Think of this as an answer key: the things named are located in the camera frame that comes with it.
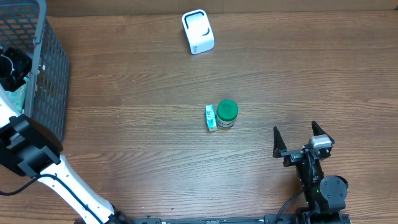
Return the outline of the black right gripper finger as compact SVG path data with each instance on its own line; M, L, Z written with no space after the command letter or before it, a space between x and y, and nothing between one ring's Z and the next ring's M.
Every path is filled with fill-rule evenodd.
M320 136L326 134L324 130L318 125L316 121L312 121L312 131L314 136Z
M287 152L287 147L285 145L282 136L280 135L280 131L278 130L277 126L273 128L273 136L274 136L274 146L273 146L273 158L280 158L282 154Z

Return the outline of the green lid jar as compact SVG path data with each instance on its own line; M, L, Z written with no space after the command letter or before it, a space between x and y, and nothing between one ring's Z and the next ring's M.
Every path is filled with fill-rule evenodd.
M239 113L238 105L233 100L221 101L216 109L216 120L221 127L231 127L234 125Z

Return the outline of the teal tissue pack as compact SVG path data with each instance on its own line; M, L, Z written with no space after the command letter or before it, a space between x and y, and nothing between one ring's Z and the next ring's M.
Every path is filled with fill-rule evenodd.
M210 132L216 131L217 128L217 120L215 109L213 105L206 105L205 106L205 117L206 117L206 125Z

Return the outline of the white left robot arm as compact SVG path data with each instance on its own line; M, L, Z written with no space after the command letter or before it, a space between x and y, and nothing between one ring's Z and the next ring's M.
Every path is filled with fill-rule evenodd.
M8 98L25 84L32 59L19 49L1 50L1 165L51 188L83 219L84 223L131 223L122 211L94 192L72 169L62 154L63 146L51 130L21 113Z

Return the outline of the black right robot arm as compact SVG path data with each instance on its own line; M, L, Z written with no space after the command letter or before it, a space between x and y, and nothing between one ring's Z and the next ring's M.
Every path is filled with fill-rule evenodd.
M288 151L277 127L273 128L274 158L282 158L285 167L294 166L302 189L291 196L279 209L274 222L280 223L350 223L348 215L341 211L346 208L348 182L338 175L326 176L320 162L331 156L335 143L316 121L312 121L313 136L301 149ZM296 209L288 218L282 212L298 196L304 195L306 207Z

